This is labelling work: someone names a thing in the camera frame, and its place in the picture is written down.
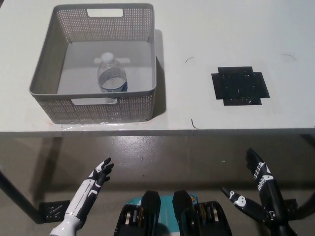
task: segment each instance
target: basket handle cutout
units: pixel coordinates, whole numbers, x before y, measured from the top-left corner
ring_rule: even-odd
[[[122,17],[124,11],[119,8],[112,9],[87,9],[89,17]]]

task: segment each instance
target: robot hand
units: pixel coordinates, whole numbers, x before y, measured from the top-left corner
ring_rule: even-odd
[[[246,160],[247,168],[251,171],[256,180],[262,206],[267,211],[274,212],[274,220],[287,221],[288,216],[284,199],[277,181],[271,174],[267,164],[251,148],[247,151]]]
[[[270,220],[269,212],[257,202],[245,198],[244,196],[226,188],[222,188],[221,190],[225,196],[227,196],[229,200],[236,206],[236,208],[253,220],[261,223],[265,223],[266,221]]]
[[[272,236],[295,236],[296,233],[288,224],[290,220],[288,209],[268,166],[251,148],[247,151],[246,160],[247,168],[256,180],[262,206],[234,191],[222,188],[222,192],[241,212],[264,223],[270,229]]]
[[[108,158],[101,162],[82,182],[65,213],[63,222],[51,231],[50,236],[75,236],[83,227],[102,185],[110,179],[107,175],[114,166],[107,165],[110,161],[111,158]]]

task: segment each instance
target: black mechanical component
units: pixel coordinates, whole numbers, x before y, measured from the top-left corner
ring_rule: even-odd
[[[147,191],[141,205],[126,204],[120,213],[114,236],[153,236],[160,207],[161,199],[156,191]]]
[[[315,212],[315,193],[298,208],[295,199],[283,200],[277,181],[268,166],[251,148],[247,151],[246,161],[247,168],[256,180],[261,205],[226,188],[222,188],[222,192],[241,212],[264,223],[271,236],[296,236],[288,222],[303,219]]]
[[[218,202],[192,204],[186,191],[174,193],[173,207],[181,236],[232,236]]]
[[[36,224],[63,221],[70,201],[40,203],[37,210],[26,197],[0,172],[0,189]]]
[[[261,72],[251,66],[218,67],[218,74],[211,74],[217,100],[225,106],[261,105],[261,98],[269,97]]]

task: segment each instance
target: black tape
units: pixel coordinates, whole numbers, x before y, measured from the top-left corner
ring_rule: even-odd
[[[225,106],[261,105],[261,98],[270,97],[262,73],[251,66],[219,67],[212,81],[217,100]]]

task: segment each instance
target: bottle cap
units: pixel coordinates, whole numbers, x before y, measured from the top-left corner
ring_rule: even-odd
[[[112,53],[103,53],[100,57],[102,60],[102,63],[110,64],[114,62],[114,55]]]

